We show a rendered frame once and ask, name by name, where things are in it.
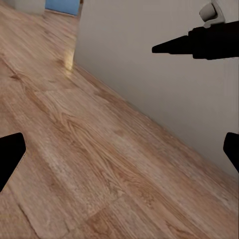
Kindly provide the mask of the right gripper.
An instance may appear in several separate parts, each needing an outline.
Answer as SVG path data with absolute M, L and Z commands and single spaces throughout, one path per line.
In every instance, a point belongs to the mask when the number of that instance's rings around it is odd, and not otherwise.
M 194 59 L 239 57 L 239 21 L 196 27 L 189 35 L 158 44 L 152 53 L 193 54 Z

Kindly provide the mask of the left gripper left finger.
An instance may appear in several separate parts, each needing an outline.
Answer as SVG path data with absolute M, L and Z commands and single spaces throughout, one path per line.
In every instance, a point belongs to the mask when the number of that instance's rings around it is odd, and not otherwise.
M 0 138 L 0 192 L 26 152 L 21 132 Z

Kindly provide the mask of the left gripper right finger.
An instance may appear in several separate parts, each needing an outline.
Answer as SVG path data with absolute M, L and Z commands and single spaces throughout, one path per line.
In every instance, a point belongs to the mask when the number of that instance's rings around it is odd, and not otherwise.
M 223 150 L 239 173 L 239 134 L 227 133 Z

